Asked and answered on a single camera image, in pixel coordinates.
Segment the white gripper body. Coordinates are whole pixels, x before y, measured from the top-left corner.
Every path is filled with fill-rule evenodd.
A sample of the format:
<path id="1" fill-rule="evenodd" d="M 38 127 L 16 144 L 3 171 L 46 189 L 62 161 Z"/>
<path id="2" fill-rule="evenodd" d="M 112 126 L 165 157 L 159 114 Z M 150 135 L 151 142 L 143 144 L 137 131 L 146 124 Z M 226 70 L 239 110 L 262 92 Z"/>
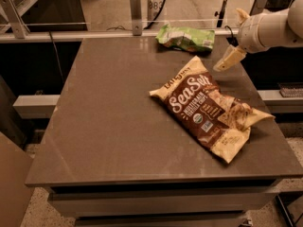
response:
<path id="1" fill-rule="evenodd" d="M 270 48 L 261 37 L 261 25 L 265 22 L 266 16 L 266 13 L 252 15 L 242 25 L 239 24 L 238 44 L 247 53 L 255 54 Z"/>

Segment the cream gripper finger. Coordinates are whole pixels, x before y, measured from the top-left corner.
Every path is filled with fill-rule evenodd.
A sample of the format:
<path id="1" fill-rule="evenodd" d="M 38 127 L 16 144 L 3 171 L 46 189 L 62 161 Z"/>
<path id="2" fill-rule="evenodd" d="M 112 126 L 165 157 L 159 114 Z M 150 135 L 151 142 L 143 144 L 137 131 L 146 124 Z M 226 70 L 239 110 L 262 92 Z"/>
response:
<path id="1" fill-rule="evenodd" d="M 240 25 L 242 25 L 250 17 L 250 15 L 243 9 L 236 9 L 236 12 L 238 14 L 238 23 Z"/>
<path id="2" fill-rule="evenodd" d="M 246 52 L 240 46 L 230 44 L 226 48 L 223 57 L 213 66 L 213 69 L 217 72 L 225 71 L 239 63 L 245 56 Z"/>

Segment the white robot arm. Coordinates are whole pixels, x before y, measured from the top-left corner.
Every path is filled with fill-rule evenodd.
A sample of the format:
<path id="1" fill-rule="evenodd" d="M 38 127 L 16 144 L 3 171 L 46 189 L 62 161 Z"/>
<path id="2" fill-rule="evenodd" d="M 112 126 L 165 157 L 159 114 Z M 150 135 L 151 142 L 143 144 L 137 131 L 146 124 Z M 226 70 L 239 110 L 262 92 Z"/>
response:
<path id="1" fill-rule="evenodd" d="M 303 0 L 294 0 L 288 9 L 249 15 L 236 9 L 240 24 L 236 39 L 238 45 L 229 45 L 213 69 L 228 70 L 246 57 L 246 54 L 264 52 L 272 47 L 303 46 Z"/>

